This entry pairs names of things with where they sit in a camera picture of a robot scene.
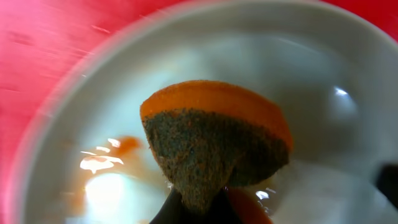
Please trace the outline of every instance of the pink surface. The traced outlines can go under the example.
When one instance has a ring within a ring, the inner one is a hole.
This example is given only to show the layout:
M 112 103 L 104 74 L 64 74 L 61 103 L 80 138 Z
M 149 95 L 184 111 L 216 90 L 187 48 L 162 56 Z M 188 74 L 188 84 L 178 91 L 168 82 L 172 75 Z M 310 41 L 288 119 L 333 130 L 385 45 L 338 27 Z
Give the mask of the pink surface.
M 181 1 L 0 0 L 0 183 L 29 121 L 72 66 L 129 23 Z M 327 2 L 398 40 L 398 1 Z

